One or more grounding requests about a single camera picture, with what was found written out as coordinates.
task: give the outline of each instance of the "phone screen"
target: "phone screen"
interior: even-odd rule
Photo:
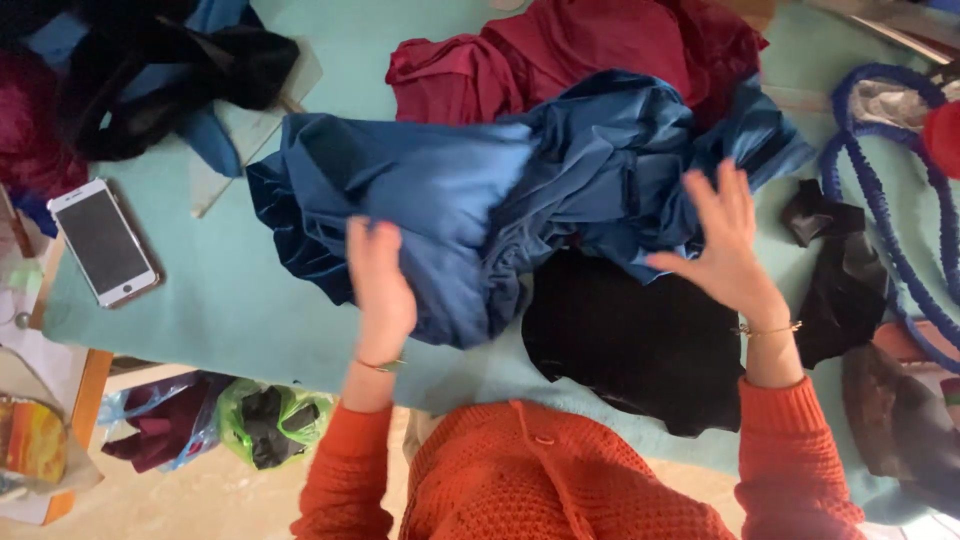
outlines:
[[[57,220],[98,295],[150,270],[106,191],[60,210]]]

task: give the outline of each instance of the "table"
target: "table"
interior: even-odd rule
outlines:
[[[307,110],[365,119],[396,111],[384,85],[389,53],[406,38],[444,39],[475,33],[494,17],[509,16],[483,0],[253,1],[266,26],[304,37],[324,76],[303,100]],[[780,6],[766,32],[765,83],[829,92],[867,61],[921,65],[908,52],[839,17],[801,4]],[[835,131],[831,117],[793,114],[814,146]],[[262,158],[278,146],[274,136]],[[882,171],[895,227],[921,278],[947,297],[936,267],[936,199],[900,149],[867,141]],[[116,180],[145,240],[163,267],[166,283],[116,310],[97,307],[73,258],[64,258],[47,300],[44,333],[53,340],[154,361],[336,391],[350,358],[357,311],[335,307],[323,292],[292,278],[279,264],[271,232],[255,218],[246,182],[235,181],[203,220],[189,216],[188,150],[169,137],[137,160],[105,163],[97,174]],[[809,165],[800,176],[815,176]],[[845,197],[863,206],[844,171]],[[756,249],[791,306],[802,299],[816,254],[792,243],[777,222],[795,191],[789,180],[757,194]],[[960,309],[952,310],[960,316]],[[618,412],[569,380],[548,383],[532,366],[515,322],[493,343],[461,352],[411,341],[409,365],[396,386],[396,402],[432,412],[476,402],[524,397],[594,418],[620,433],[642,455],[736,472],[738,435],[708,430],[697,439],[666,434],[662,423]],[[840,402],[839,360],[822,362],[811,377],[844,458],[853,500],[872,521],[897,523],[918,511],[899,505],[896,483],[866,472]]]

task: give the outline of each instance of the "bracelet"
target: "bracelet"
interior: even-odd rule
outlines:
[[[790,326],[786,328],[770,330],[770,331],[755,331],[755,330],[752,330],[746,324],[741,324],[740,328],[733,329],[733,333],[737,335],[746,335],[747,339],[750,339],[751,337],[760,337],[762,335],[770,335],[771,333],[777,333],[778,331],[797,331],[803,325],[804,325],[804,321],[797,321],[796,323],[790,323]]]
[[[401,366],[401,365],[407,363],[407,362],[404,361],[404,359],[403,359],[403,351],[400,351],[400,356],[398,356],[398,357],[396,358],[396,360],[391,360],[391,361],[389,361],[389,362],[387,362],[387,363],[385,363],[385,364],[380,364],[380,365],[376,365],[376,366],[373,365],[373,364],[368,364],[367,362],[361,360],[360,358],[354,358],[353,361],[356,362],[356,363],[358,363],[358,364],[360,364],[360,365],[362,365],[362,366],[364,366],[364,367],[369,367],[370,369],[375,369],[376,371],[379,371],[380,373],[396,373],[396,370],[400,369],[400,366]]]

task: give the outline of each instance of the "sleeve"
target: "sleeve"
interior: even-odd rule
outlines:
[[[386,540],[394,523],[380,507],[387,491],[387,434],[393,411],[337,406],[300,493],[290,532],[303,540]]]
[[[810,378],[790,388],[740,380],[743,420],[736,499],[744,540],[863,539],[850,490]]]

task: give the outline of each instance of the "smartphone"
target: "smartphone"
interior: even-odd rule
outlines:
[[[97,304],[116,307],[159,283],[159,273],[105,179],[95,178],[52,199],[47,208],[80,263]]]

